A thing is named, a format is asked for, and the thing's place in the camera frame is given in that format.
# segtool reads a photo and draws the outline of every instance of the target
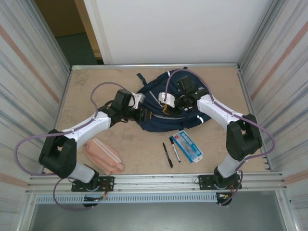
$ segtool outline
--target table surface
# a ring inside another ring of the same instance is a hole
[[[74,70],[68,87],[58,129],[70,128],[91,116],[94,106],[90,94],[99,83],[112,81],[121,84],[132,92],[137,92],[143,85],[136,76],[142,73],[147,82],[161,73],[170,70],[156,69],[104,69]],[[243,92],[235,68],[190,68],[198,73],[209,85],[214,96],[229,108],[247,114]],[[98,106],[112,100],[119,87],[103,85],[94,94]],[[202,125],[186,130],[192,140],[203,151],[203,159],[190,163],[184,153],[177,147],[181,163],[176,159],[169,137],[176,133],[152,133],[129,121],[117,123],[95,137],[101,139],[117,150],[125,170],[121,174],[176,174],[176,173],[211,173],[227,154],[226,131],[213,119]],[[174,167],[170,168],[162,143],[166,144]],[[96,167],[83,154],[82,148],[77,152],[77,160],[90,167]],[[262,158],[249,160],[242,167],[243,171],[265,171]]]

